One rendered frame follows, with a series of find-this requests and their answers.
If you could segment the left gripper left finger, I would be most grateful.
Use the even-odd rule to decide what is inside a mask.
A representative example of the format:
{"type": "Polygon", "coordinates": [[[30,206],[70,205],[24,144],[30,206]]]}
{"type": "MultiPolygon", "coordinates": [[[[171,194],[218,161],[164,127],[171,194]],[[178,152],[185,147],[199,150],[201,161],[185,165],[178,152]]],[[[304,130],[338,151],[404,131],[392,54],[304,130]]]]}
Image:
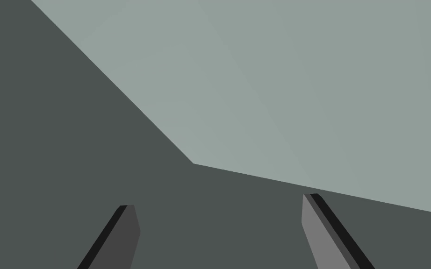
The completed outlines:
{"type": "Polygon", "coordinates": [[[77,269],[130,269],[140,234],[135,206],[119,206],[77,269]]]}

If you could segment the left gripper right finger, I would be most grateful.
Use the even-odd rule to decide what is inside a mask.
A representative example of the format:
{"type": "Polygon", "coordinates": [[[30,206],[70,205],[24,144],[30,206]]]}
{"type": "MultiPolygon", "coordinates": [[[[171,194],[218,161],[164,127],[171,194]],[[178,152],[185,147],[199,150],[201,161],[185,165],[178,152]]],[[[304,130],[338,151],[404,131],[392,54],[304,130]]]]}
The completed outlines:
{"type": "Polygon", "coordinates": [[[375,269],[319,194],[303,195],[301,223],[317,269],[375,269]]]}

